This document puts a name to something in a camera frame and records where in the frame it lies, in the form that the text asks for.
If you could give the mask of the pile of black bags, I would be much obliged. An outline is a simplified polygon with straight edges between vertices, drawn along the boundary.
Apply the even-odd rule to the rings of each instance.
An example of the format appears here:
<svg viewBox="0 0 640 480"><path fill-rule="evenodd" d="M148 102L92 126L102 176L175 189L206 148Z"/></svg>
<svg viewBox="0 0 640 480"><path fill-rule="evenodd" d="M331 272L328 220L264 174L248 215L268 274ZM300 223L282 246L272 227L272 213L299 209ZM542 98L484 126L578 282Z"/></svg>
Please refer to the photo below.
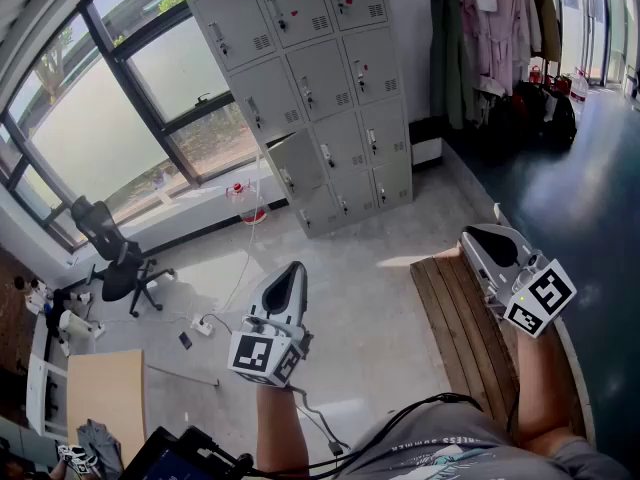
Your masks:
<svg viewBox="0 0 640 480"><path fill-rule="evenodd" d="M489 104L482 130L486 147L506 156L526 147L568 149L577 134L577 121L566 94L519 82L511 96L497 97Z"/></svg>

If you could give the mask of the pink hanging garment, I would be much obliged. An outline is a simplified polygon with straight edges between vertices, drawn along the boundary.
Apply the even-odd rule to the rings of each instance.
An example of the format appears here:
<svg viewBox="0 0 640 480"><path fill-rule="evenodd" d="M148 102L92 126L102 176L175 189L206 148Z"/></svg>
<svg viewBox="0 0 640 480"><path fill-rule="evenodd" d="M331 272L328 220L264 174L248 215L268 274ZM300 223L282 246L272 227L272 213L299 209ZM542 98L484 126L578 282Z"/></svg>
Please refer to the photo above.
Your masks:
<svg viewBox="0 0 640 480"><path fill-rule="evenodd" d="M533 0L497 0L496 12L460 0L472 87L497 96L512 95L531 60Z"/></svg>

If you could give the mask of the black tablet device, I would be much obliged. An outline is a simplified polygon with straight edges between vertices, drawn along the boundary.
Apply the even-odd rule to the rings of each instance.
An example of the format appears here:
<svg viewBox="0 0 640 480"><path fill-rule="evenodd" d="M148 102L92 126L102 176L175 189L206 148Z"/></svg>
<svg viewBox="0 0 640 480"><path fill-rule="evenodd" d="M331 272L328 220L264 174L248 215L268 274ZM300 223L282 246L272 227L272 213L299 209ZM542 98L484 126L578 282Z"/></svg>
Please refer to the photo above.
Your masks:
<svg viewBox="0 0 640 480"><path fill-rule="evenodd" d="M253 457L233 457L195 426L180 437L158 427L118 480L242 480Z"/></svg>

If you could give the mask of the small white black device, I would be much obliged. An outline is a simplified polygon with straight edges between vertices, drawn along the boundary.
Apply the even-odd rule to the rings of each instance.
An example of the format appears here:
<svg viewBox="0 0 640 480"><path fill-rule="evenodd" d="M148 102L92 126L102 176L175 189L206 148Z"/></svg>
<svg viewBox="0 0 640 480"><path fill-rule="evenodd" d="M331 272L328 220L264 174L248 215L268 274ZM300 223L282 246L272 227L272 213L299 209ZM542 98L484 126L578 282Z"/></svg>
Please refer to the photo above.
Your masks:
<svg viewBox="0 0 640 480"><path fill-rule="evenodd" d="M38 316L45 312L45 305L49 303L49 290L38 278L27 282L24 277L14 278L15 288L24 296L28 311Z"/></svg>

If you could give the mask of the white metal table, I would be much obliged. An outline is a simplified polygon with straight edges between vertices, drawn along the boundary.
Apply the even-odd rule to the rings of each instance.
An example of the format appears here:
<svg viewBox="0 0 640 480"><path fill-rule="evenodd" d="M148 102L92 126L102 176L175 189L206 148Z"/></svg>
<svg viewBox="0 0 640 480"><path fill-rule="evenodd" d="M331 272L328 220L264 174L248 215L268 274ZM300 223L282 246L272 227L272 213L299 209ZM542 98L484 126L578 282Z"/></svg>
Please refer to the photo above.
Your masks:
<svg viewBox="0 0 640 480"><path fill-rule="evenodd" d="M45 418L46 386L48 375L53 373L67 378L67 372L33 353L30 354L26 388L26 416L32 429L40 436L63 444L68 442L68 431Z"/></svg>

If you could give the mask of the clear spray bottle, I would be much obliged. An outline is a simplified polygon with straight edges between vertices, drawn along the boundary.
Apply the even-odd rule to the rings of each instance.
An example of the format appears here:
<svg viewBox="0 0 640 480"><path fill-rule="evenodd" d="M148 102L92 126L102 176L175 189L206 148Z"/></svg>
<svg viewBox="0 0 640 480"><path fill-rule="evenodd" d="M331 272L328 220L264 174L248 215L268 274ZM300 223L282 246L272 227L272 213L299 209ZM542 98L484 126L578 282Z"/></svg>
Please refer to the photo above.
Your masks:
<svg viewBox="0 0 640 480"><path fill-rule="evenodd" d="M168 176L165 172L161 172L152 180L152 188L154 189L154 193L165 205L171 204L171 197L166 192L167 184L170 181L171 177Z"/></svg>

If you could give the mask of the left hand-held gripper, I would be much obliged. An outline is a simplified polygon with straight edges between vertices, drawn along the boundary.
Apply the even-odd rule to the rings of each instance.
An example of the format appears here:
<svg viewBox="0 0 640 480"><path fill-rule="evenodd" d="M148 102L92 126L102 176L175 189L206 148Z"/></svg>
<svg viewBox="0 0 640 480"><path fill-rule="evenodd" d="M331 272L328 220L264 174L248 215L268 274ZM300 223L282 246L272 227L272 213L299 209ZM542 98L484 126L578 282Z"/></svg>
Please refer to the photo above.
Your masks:
<svg viewBox="0 0 640 480"><path fill-rule="evenodd" d="M239 329L231 334L227 368L255 384L288 386L313 339L303 324L307 292L307 270L299 261L269 274L252 294Z"/></svg>

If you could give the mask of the dark framed window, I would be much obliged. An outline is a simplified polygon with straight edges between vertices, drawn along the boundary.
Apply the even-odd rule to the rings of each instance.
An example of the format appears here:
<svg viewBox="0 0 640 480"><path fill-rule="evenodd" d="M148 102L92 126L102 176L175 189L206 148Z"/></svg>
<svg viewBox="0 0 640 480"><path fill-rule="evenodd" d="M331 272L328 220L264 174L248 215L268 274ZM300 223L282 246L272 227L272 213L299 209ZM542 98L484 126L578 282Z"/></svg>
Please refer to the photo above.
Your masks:
<svg viewBox="0 0 640 480"><path fill-rule="evenodd" d="M80 196L130 223L165 205L161 172L174 204L249 161L253 136L188 2L29 0L0 33L0 184L68 253L85 244Z"/></svg>

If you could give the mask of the grey crumpled cloth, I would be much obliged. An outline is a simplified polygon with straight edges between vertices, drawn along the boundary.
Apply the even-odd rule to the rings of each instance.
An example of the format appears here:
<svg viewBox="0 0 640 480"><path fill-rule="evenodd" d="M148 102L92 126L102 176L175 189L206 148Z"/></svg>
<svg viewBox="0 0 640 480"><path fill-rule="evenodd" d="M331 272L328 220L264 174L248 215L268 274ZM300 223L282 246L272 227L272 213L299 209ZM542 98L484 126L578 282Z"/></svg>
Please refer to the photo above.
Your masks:
<svg viewBox="0 0 640 480"><path fill-rule="evenodd" d="M104 480L119 480L124 471L121 444L109 432L105 424L88 419L76 430L78 444L91 456L95 456Z"/></svg>

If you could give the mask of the clear water jug red cap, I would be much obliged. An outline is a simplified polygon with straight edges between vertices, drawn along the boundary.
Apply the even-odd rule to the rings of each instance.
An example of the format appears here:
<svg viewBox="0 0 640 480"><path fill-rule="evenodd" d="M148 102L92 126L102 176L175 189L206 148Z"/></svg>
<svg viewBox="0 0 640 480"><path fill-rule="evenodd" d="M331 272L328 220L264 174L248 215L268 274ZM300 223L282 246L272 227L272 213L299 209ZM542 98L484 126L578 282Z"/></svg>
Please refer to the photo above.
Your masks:
<svg viewBox="0 0 640 480"><path fill-rule="evenodd" d="M245 224L253 226L266 218L268 205L260 194L258 182L234 183L226 188L225 196Z"/></svg>

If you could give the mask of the large clear water bottle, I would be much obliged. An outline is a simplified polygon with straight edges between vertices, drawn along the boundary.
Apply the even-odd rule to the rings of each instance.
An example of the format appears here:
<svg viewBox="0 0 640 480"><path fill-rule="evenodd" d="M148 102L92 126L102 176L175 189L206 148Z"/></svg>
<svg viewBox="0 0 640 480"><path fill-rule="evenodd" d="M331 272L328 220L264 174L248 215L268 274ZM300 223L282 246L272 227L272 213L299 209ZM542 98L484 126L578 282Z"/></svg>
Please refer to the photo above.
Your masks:
<svg viewBox="0 0 640 480"><path fill-rule="evenodd" d="M588 91L589 84L584 76L584 71L576 67L571 78L570 97L577 103L584 103Z"/></svg>

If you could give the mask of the grey metal locker cabinet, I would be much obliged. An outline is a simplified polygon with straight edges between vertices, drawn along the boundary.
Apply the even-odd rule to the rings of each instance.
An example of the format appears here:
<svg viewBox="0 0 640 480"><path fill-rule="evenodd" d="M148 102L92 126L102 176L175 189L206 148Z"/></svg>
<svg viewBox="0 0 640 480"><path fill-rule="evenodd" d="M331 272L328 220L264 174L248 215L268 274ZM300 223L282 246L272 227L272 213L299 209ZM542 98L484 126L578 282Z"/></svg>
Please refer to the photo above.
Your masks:
<svg viewBox="0 0 640 480"><path fill-rule="evenodd" d="M189 0L304 233L412 199L388 0Z"/></svg>

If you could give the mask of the person's grey t-shirt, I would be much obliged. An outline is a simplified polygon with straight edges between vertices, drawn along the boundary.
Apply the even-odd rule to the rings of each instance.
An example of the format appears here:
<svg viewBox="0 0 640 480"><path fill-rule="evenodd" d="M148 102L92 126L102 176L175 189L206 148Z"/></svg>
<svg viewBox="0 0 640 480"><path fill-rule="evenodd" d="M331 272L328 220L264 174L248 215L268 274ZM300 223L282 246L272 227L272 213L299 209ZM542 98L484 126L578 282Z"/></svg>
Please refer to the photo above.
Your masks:
<svg viewBox="0 0 640 480"><path fill-rule="evenodd" d="M422 406L405 416L335 480L633 480L614 459L573 438L551 456L515 445L465 403Z"/></svg>

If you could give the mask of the light wooden board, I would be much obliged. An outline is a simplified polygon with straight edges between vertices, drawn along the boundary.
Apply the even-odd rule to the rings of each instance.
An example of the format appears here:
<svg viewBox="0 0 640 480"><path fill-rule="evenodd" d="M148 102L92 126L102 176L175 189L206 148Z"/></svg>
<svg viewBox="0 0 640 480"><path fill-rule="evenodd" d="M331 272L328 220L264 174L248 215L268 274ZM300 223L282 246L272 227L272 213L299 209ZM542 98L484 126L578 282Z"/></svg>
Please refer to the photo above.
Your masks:
<svg viewBox="0 0 640 480"><path fill-rule="evenodd" d="M87 420L106 426L121 445L128 466L147 439L144 353L130 350L72 355L67 364L67 430L71 445Z"/></svg>

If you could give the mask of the black office chair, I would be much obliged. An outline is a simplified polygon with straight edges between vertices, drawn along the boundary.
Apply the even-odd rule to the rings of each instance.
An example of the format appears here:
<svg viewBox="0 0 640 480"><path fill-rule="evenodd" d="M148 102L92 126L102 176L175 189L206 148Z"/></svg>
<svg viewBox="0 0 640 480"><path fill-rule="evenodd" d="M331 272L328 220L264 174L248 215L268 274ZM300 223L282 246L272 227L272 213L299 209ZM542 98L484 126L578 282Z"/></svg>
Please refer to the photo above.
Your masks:
<svg viewBox="0 0 640 480"><path fill-rule="evenodd" d="M136 305L141 295L153 308L162 311L163 305L154 300L150 285L166 275L176 279L176 271L167 268L155 272L157 260L146 258L139 244L121 233L104 201L91 203L85 196L80 196L72 204L70 213L76 228L108 262L102 272L96 272L92 266L87 277L88 283L94 279L102 281L102 299L116 302L132 293L129 314L133 318L139 317Z"/></svg>

